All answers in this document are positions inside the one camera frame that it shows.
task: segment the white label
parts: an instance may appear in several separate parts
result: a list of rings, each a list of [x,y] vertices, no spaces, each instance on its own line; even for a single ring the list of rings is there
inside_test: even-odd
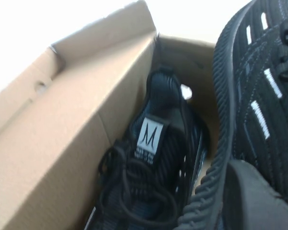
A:
[[[145,118],[137,146],[155,155],[158,149],[163,126],[164,125],[161,123]]]

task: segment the black sneaker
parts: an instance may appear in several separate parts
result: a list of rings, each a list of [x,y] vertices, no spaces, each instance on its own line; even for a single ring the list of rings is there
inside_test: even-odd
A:
[[[178,230],[216,229],[222,206],[228,229],[288,229],[287,20],[288,0],[253,0],[223,30],[213,64],[217,153]],[[229,165],[223,194],[230,158],[248,163]]]
[[[152,73],[141,112],[100,162],[104,188],[85,230],[175,227],[207,153],[206,132],[173,73]]]

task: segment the black textured fabric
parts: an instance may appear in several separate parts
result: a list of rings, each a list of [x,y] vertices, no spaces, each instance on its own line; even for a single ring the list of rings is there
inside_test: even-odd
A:
[[[266,29],[261,22],[263,12]],[[288,202],[288,82],[278,70],[279,59],[288,53],[279,49],[280,25],[285,19],[288,0],[257,0],[238,29],[233,49],[237,106],[233,157],[254,165]],[[250,44],[247,26],[251,28]],[[262,116],[256,114],[254,102]]]

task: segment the shoe box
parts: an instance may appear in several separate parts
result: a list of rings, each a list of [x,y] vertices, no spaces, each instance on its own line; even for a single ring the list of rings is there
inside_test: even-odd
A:
[[[0,93],[0,230],[83,229],[99,190],[97,165],[159,64],[191,88],[213,155],[214,46],[158,34],[137,1],[48,47]]]

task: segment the shoe tongue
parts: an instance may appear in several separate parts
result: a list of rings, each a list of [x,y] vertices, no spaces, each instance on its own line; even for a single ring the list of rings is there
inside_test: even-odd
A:
[[[175,121],[147,115],[136,141],[133,157],[144,161],[160,183],[171,181],[186,153],[183,127]]]

